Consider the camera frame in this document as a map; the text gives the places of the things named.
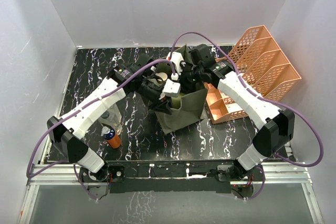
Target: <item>wall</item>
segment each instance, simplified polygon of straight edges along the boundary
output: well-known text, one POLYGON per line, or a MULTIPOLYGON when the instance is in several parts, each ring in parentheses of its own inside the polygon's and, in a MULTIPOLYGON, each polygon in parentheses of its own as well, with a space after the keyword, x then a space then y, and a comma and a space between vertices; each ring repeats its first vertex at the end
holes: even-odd
MULTIPOLYGON (((326 223, 334 223, 333 190, 336 175, 335 128, 335 0, 286 0, 271 33, 302 76, 285 102, 306 115, 316 126, 324 143, 324 159, 310 168, 313 188, 326 223)), ((300 161, 318 156, 317 141, 297 120, 292 147, 300 161)))
MULTIPOLYGON (((77 46, 171 46, 194 30, 235 43, 246 28, 271 27, 285 0, 52 0, 77 46)), ((203 39, 189 35, 181 44, 203 39)))
POLYGON ((18 220, 26 167, 76 48, 50 0, 0 0, 0 220, 18 220))

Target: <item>transparent container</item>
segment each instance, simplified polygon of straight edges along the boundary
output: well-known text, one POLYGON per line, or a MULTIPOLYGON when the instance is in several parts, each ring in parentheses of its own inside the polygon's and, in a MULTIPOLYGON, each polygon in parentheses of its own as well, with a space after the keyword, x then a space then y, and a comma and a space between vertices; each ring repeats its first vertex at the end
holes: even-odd
POLYGON ((121 113, 118 109, 118 106, 116 104, 109 107, 98 119, 98 122, 100 122, 103 126, 110 126, 112 127, 117 135, 120 135, 122 130, 121 125, 121 113))

